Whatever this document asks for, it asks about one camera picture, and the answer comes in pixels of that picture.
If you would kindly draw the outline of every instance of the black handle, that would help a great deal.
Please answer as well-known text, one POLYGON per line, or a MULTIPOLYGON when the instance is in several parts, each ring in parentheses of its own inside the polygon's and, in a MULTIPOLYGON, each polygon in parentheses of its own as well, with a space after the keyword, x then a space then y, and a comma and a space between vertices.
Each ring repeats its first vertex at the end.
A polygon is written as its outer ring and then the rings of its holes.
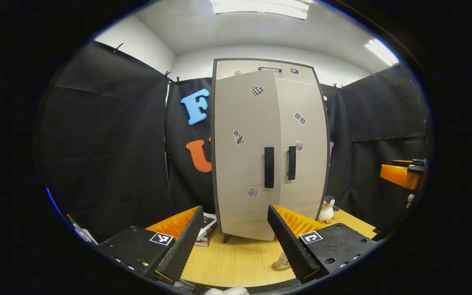
POLYGON ((265 187, 274 188, 274 147, 267 146, 265 152, 265 187))
POLYGON ((261 71, 262 69, 273 69, 273 70, 278 70, 278 72, 281 72, 281 69, 278 68, 269 68, 269 67, 259 67, 258 71, 261 71))
POLYGON ((289 170, 287 172, 287 179, 294 180, 296 177, 296 146, 289 146, 289 151, 287 154, 289 156, 289 170))

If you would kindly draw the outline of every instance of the fluorescent light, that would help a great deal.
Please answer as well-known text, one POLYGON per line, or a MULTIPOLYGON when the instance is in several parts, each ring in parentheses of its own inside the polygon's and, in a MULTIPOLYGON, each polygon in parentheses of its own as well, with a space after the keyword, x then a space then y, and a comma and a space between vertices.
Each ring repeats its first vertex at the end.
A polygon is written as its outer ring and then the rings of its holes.
POLYGON ((393 52, 378 39, 369 40, 369 43, 365 44, 365 48, 369 49, 373 54, 376 54, 389 66, 398 63, 398 58, 395 54, 393 54, 393 52))
POLYGON ((232 12, 274 13, 305 20, 309 5, 298 0, 210 0, 215 14, 232 12))

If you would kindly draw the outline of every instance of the wooden table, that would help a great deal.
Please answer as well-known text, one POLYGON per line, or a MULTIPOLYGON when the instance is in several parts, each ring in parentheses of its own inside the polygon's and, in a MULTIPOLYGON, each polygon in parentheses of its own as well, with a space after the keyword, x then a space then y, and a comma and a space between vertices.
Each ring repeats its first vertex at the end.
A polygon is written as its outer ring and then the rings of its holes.
MULTIPOLYGON (((374 226, 339 210, 331 224, 341 222, 372 238, 374 226)), ((194 246, 183 270, 182 279, 217 287, 254 287, 294 279, 292 269, 275 271, 272 263, 283 252, 276 237, 259 241, 233 236, 223 243, 217 229, 208 247, 194 246)))

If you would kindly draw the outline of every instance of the cabinet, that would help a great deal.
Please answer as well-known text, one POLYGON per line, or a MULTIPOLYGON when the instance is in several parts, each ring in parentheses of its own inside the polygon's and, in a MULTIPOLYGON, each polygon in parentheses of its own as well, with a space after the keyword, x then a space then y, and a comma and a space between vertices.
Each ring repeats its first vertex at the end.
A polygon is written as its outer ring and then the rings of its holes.
POLYGON ((313 68, 217 59, 213 92, 212 176, 221 233, 272 241, 268 204, 316 218, 329 140, 313 68))

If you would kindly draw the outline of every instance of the letter f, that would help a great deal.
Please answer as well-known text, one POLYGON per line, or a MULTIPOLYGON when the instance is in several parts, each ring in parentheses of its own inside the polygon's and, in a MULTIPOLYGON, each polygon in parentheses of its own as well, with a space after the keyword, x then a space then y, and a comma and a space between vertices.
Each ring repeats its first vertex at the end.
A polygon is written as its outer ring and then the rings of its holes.
POLYGON ((207 109, 207 101, 205 100, 205 97, 208 97, 209 95, 209 91, 204 88, 182 98, 182 100, 179 101, 185 105, 185 108, 187 108, 187 112, 189 113, 189 125, 194 125, 207 117, 207 114, 200 112, 200 108, 203 110, 207 109))

